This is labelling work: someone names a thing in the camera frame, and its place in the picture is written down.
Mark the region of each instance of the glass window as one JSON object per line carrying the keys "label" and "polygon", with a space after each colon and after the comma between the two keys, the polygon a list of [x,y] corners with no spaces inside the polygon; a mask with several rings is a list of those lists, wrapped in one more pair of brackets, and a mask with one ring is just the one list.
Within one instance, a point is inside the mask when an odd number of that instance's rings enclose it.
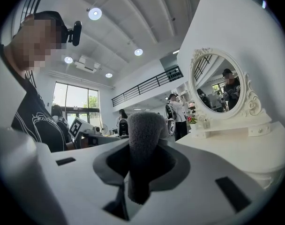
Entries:
{"label": "glass window", "polygon": [[98,112],[90,112],[90,124],[101,128],[100,116]]}
{"label": "glass window", "polygon": [[76,113],[67,113],[67,123],[68,123],[69,128],[71,127],[75,117],[76,117]]}
{"label": "glass window", "polygon": [[64,107],[66,102],[66,92],[67,92],[67,85],[62,83],[56,83],[53,93],[53,105],[59,105]]}
{"label": "glass window", "polygon": [[99,108],[98,91],[88,91],[88,106],[89,108]]}
{"label": "glass window", "polygon": [[88,122],[87,120],[87,113],[80,113],[79,118],[82,119],[85,122]]}
{"label": "glass window", "polygon": [[87,90],[75,86],[67,88],[67,107],[85,107],[87,105]]}

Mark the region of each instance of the black slot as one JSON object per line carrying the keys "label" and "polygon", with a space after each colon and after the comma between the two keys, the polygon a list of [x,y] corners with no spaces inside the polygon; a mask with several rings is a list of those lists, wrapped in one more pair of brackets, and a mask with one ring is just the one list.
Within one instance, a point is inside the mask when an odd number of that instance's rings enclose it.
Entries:
{"label": "black slot", "polygon": [[64,165],[64,164],[67,164],[67,163],[71,163],[71,162],[74,162],[76,161],[76,159],[74,159],[73,157],[68,157],[68,158],[64,158],[64,159],[61,159],[61,160],[57,160],[56,163],[58,166],[61,166],[61,165]]}
{"label": "black slot", "polygon": [[236,212],[243,210],[251,203],[247,196],[228,177],[216,179],[216,183]]}

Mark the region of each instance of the tree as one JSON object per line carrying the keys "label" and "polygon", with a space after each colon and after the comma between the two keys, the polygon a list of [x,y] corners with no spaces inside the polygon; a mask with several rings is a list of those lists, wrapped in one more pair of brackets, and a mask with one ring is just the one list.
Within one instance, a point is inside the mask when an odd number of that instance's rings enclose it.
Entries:
{"label": "tree", "polygon": [[89,108],[98,108],[98,98],[96,96],[90,95],[88,98]]}
{"label": "tree", "polygon": [[56,105],[56,103],[54,102],[55,96],[53,96],[53,100],[52,100],[52,106]]}

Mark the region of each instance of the black hat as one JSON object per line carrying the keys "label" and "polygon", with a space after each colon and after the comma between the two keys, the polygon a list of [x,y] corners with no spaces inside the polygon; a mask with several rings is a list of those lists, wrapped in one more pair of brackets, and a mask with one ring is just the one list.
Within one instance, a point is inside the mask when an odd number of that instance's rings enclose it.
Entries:
{"label": "black hat", "polygon": [[169,96],[169,100],[170,100],[172,97],[176,97],[176,96],[178,96],[178,94],[173,94],[173,93],[171,93],[170,96]]}
{"label": "black hat", "polygon": [[229,74],[229,73],[231,73],[231,74],[232,74],[231,70],[230,70],[230,69],[228,69],[228,68],[226,68],[226,69],[223,71],[223,77],[225,77],[225,76],[226,76],[226,74]]}
{"label": "black hat", "polygon": [[61,27],[61,43],[66,43],[68,40],[68,29],[65,26],[60,14],[55,11],[43,11],[34,14],[35,20],[53,19],[56,21],[56,25]]}

